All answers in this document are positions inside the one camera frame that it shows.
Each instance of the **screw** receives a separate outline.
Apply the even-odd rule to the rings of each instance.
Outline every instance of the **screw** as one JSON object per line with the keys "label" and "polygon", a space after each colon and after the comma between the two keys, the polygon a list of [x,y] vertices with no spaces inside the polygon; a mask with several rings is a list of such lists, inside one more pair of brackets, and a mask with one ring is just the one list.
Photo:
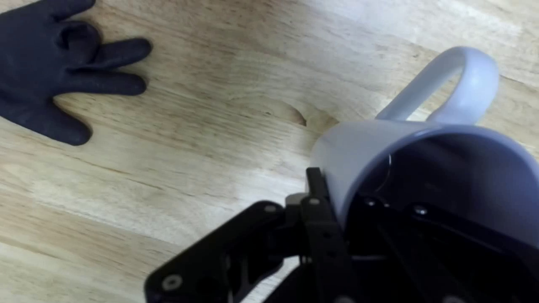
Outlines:
{"label": "screw", "polygon": [[428,208],[424,208],[422,205],[416,205],[416,207],[414,207],[414,212],[416,212],[417,215],[426,215],[426,213],[428,213]]}
{"label": "screw", "polygon": [[175,291],[183,284],[183,277],[180,274],[170,274],[163,279],[163,291]]}
{"label": "screw", "polygon": [[441,303],[466,303],[466,301],[458,296],[444,296]]}
{"label": "screw", "polygon": [[355,301],[348,296],[338,296],[333,303],[355,303]]}
{"label": "screw", "polygon": [[276,212],[276,207],[274,207],[274,205],[266,205],[266,207],[264,207],[264,212],[269,212],[269,213],[271,213],[271,212]]}

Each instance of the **wood grain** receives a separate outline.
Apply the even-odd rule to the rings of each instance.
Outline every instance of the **wood grain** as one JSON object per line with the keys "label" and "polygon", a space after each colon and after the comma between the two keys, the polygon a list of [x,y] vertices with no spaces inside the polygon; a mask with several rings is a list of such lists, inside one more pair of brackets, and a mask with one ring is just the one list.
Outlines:
{"label": "wood grain", "polygon": [[81,148],[0,121],[0,301],[141,303],[148,272],[251,202],[303,190],[320,133],[375,116],[453,45],[498,60],[500,94],[481,124],[539,156],[537,10],[534,0],[99,0],[82,18],[106,40],[153,42],[128,67],[150,89],[59,97],[94,129]]}

